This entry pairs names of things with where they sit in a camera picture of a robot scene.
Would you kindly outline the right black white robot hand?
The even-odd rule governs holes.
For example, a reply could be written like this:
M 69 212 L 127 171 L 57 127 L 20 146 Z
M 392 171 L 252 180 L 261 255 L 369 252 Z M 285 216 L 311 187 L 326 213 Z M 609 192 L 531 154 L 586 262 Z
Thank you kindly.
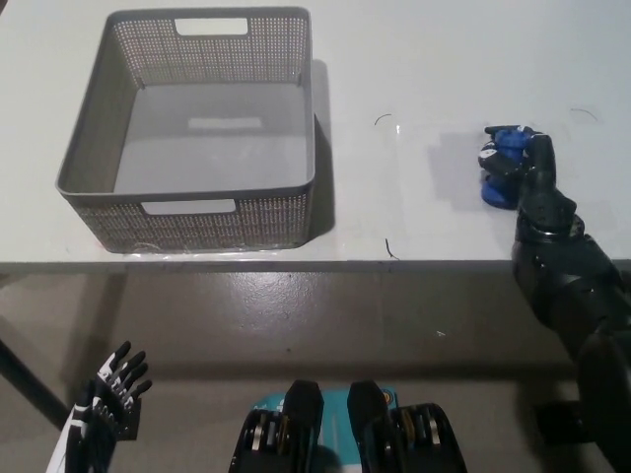
M 482 200 L 516 210 L 528 226 L 549 235 L 571 232 L 577 204 L 557 187 L 556 156 L 549 135 L 525 125 L 488 126 L 478 154 L 484 171 Z

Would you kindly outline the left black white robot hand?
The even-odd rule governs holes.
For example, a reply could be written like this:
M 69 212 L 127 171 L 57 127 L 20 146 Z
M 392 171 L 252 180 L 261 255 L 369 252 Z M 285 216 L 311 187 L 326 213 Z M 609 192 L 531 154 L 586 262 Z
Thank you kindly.
M 116 445 L 137 437 L 141 396 L 153 382 L 144 377 L 146 353 L 131 355 L 130 350 L 130 342 L 122 343 L 86 381 L 63 425 L 47 472 L 106 472 Z

